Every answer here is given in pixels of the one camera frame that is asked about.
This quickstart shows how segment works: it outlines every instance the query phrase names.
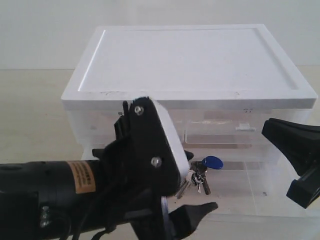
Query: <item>orange warning label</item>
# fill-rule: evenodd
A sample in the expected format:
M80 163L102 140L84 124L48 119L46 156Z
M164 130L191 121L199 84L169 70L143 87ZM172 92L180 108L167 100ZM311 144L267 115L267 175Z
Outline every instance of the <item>orange warning label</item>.
M95 177L86 161L67 161L66 163L72 170L76 194L96 191Z

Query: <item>white wall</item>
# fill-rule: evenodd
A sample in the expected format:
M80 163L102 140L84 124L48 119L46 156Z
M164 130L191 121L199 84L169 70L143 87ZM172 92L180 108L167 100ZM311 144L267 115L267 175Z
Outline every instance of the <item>white wall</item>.
M98 25L246 23L320 65L319 0L0 0L0 69L74 69Z

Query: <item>transparent plastic box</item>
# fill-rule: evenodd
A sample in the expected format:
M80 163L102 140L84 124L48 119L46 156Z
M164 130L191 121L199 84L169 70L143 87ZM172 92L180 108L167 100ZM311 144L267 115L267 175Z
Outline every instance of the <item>transparent plastic box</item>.
M83 160L115 139L122 101L144 96L168 110L195 160L224 162L207 172L211 195L169 199L218 203L190 239L315 236L320 203L286 197L297 175L261 131L269 118L305 123L318 96L264 25L99 27L61 97Z

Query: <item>table surface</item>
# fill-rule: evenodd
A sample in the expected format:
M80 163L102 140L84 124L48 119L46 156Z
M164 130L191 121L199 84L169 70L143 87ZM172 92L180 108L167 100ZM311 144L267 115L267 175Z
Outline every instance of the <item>table surface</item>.
M320 66L299 66L299 70L320 93ZM50 160L79 160L78 145L60 101L73 70L2 70L0 71L0 163ZM309 124L320 125L317 103ZM226 228L217 223L219 228ZM204 227L202 239L212 239L210 228ZM85 233L81 240L91 239ZM134 240L130 226L123 225L102 239Z

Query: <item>robotic arm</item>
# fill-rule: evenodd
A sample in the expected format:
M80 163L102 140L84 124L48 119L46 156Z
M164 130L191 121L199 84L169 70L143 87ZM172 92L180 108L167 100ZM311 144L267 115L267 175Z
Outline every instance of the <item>robotic arm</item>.
M139 240L180 240L191 235L215 202L168 212L189 170L168 112L147 97L123 103L116 140L93 149L98 160L0 165L0 238L78 240L130 223Z

